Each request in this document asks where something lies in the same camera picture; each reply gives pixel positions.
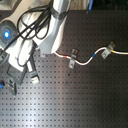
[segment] blue light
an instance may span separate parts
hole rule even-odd
[[[9,38],[9,32],[4,33],[5,38]]]

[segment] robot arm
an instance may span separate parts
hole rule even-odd
[[[17,68],[19,71],[23,71],[24,63],[30,58],[30,53],[33,49],[34,43],[39,47],[41,55],[42,54],[52,54],[55,53],[59,48],[62,37],[63,30],[66,21],[66,12],[69,9],[71,0],[54,0],[50,2],[49,11],[51,12],[49,26],[43,27],[39,32],[38,36],[44,35],[48,27],[48,32],[45,38],[40,39],[34,36],[32,39],[24,40],[21,36],[25,37],[29,33],[27,26],[36,21],[40,16],[41,12],[25,13],[28,10],[32,10],[35,7],[41,8],[40,3],[37,0],[22,0],[18,5],[14,13],[1,21],[0,24],[0,45],[3,49],[6,49],[7,45],[13,41],[12,45],[6,49],[6,52],[10,55],[9,63]],[[24,14],[24,23],[19,22],[20,17]],[[33,31],[28,34],[28,37],[33,35]]]

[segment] white cable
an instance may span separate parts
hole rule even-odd
[[[94,56],[95,56],[99,51],[105,50],[105,49],[106,49],[106,47],[102,47],[102,48],[98,49],[98,50],[94,53]],[[81,62],[79,62],[79,61],[76,60],[76,63],[79,64],[79,65],[87,65],[87,64],[89,64],[89,63],[91,62],[91,60],[92,60],[93,58],[94,58],[94,57],[91,57],[86,63],[81,63]]]
[[[128,55],[128,52],[117,52],[117,51],[111,51],[112,53],[119,54],[119,55]]]
[[[98,50],[94,53],[94,55],[93,55],[86,63],[81,63],[81,62],[79,62],[78,60],[75,60],[75,62],[76,62],[77,64],[79,64],[79,65],[87,65],[87,64],[89,64],[89,63],[91,62],[91,60],[94,58],[94,56],[95,56],[99,51],[105,50],[105,49],[106,49],[106,47],[102,47],[102,48],[98,49]],[[55,52],[55,54],[56,54],[58,57],[61,57],[61,58],[68,58],[68,59],[71,59],[70,56],[60,55],[60,54],[58,54],[57,52]]]

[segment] gray surface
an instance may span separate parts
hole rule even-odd
[[[128,51],[128,12],[71,11],[59,53],[86,61],[94,51],[114,41],[118,51]],[[4,128],[124,128],[128,127],[128,57],[98,54],[87,66],[69,69],[69,60],[55,55],[34,55],[40,84],[26,77],[16,98],[7,86],[0,90],[0,126]],[[6,64],[0,70],[0,79]],[[19,77],[18,71],[11,73]]]

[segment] connector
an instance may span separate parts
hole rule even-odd
[[[115,44],[113,41],[111,41],[111,43],[108,45],[108,47],[103,51],[103,53],[101,54],[101,56],[103,57],[103,59],[106,59],[107,56],[111,53],[111,50],[114,50]]]
[[[40,82],[38,76],[35,76],[35,77],[31,78],[31,80],[32,80],[33,85],[35,85],[35,84],[39,84],[39,82]]]
[[[71,55],[71,60],[69,63],[69,68],[73,69],[75,65],[75,60],[77,58],[78,50],[73,49],[72,50],[72,55]]]

